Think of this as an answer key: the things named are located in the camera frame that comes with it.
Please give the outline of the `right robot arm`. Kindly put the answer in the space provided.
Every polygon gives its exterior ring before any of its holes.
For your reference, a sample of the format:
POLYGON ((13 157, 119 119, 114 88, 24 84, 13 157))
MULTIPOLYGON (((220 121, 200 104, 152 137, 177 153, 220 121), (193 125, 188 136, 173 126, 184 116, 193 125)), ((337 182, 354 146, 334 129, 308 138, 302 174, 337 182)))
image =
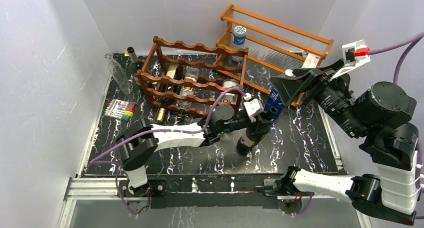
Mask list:
POLYGON ((305 93, 304 104, 316 102, 349 137, 364 139, 359 147, 370 155, 379 174, 353 176, 333 197, 347 200, 368 216, 413 225, 421 193, 419 131, 411 123, 417 101, 388 81, 355 97, 344 65, 338 60, 327 67, 296 69, 270 81, 286 105, 305 93))

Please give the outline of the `clear glass bottle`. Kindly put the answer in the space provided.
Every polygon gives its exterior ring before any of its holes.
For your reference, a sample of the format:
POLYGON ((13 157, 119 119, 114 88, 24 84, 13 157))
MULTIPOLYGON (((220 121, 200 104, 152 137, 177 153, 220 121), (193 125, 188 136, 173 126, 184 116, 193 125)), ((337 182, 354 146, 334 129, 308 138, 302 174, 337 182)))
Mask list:
POLYGON ((133 91, 132 84, 122 66, 113 58, 112 53, 106 53, 104 58, 107 60, 108 70, 122 93, 124 95, 130 94, 133 91))

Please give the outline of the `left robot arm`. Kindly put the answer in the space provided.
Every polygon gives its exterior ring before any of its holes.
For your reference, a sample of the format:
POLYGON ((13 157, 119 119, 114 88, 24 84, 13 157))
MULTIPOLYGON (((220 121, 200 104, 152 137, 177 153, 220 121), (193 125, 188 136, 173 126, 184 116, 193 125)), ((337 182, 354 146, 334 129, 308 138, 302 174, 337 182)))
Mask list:
POLYGON ((162 126, 138 121, 116 139, 119 144, 138 135, 117 149, 129 179, 128 184, 120 183, 119 188, 126 196, 148 196, 154 185, 148 181, 145 164, 155 152, 178 146, 209 146, 218 142, 224 133, 242 130, 236 150, 239 155, 246 156, 269 132, 276 113, 275 107, 266 111, 261 107, 247 107, 236 112, 230 105, 220 105, 210 118, 204 117, 188 125, 162 126))

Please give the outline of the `dark wine bottle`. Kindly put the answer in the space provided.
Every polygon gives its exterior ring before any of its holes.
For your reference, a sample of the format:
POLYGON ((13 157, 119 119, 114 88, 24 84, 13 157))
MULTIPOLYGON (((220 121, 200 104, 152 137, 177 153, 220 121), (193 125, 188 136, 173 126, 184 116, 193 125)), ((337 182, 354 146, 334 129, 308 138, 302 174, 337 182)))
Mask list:
POLYGON ((255 117, 255 122, 246 128, 237 142, 236 150, 239 155, 246 156, 268 134, 274 123, 272 118, 276 113, 277 109, 271 107, 255 117))

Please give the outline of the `blue square glass bottle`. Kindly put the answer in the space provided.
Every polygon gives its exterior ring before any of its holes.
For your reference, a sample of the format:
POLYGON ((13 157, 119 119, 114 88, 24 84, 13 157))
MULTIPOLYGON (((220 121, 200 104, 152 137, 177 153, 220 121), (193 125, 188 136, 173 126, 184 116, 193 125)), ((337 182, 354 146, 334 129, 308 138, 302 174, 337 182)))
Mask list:
POLYGON ((288 107, 289 106, 283 102, 276 85, 274 84, 273 81, 271 81, 271 91, 264 107, 264 110, 266 112, 271 109, 275 110, 275 113, 273 117, 271 118, 271 121, 276 121, 278 117, 280 116, 280 114, 282 113, 282 111, 284 109, 287 109, 288 107))

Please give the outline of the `green wine bottle white label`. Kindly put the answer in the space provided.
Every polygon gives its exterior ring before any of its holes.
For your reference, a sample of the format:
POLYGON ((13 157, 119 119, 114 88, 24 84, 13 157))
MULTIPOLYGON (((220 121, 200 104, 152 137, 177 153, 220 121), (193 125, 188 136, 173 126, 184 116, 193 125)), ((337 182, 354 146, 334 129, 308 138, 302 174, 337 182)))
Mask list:
POLYGON ((133 79, 135 80, 138 87, 141 88, 142 85, 137 77, 137 71, 142 69, 142 67, 144 66, 144 62, 138 58, 133 47, 128 47, 127 53, 131 60, 130 69, 133 74, 133 79))

